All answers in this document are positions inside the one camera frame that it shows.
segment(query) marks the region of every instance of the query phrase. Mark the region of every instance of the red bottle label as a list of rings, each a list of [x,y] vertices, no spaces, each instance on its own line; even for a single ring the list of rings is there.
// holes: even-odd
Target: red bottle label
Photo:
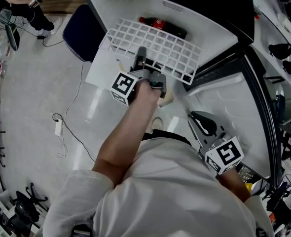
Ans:
[[[163,27],[164,27],[164,25],[165,25],[165,21],[164,21],[164,20],[157,19],[157,20],[154,22],[153,27],[162,30]]]

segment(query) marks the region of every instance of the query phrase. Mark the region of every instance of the sneaker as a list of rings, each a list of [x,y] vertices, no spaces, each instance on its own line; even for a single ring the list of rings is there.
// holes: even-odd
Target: sneaker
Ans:
[[[151,125],[152,132],[153,130],[162,130],[163,129],[163,122],[160,118],[155,118]]]
[[[61,26],[61,24],[62,24],[62,18],[58,18],[56,20],[56,22],[53,23],[55,28],[50,31],[52,35],[55,35],[57,33],[57,31],[58,31],[59,27]]]
[[[36,35],[37,36],[41,36],[41,35],[43,35],[44,32],[45,32],[45,30],[44,29],[41,29],[41,30],[39,30],[39,31],[36,32]]]

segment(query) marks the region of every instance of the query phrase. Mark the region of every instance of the hand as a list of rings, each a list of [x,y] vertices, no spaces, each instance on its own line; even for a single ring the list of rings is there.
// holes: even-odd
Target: hand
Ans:
[[[161,95],[161,90],[152,89],[148,80],[141,80],[136,84],[136,99],[143,102],[156,104]]]

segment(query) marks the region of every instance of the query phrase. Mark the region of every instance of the coca-cola bottle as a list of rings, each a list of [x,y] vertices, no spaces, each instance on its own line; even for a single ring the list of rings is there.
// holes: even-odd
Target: coca-cola bottle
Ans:
[[[144,23],[148,26],[158,28],[158,29],[163,30],[167,33],[173,34],[181,39],[184,39],[187,35],[186,30],[184,30],[180,27],[177,27],[169,22],[161,20],[161,19],[140,17],[139,22]]]

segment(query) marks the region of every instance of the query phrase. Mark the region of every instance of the white shirt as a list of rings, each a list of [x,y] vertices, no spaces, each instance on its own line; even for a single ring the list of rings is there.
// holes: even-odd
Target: white shirt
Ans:
[[[79,221],[94,236],[254,237],[256,221],[273,236],[259,197],[244,204],[212,175],[184,142],[142,142],[123,182],[105,175],[70,174],[45,220],[44,237],[69,237]]]

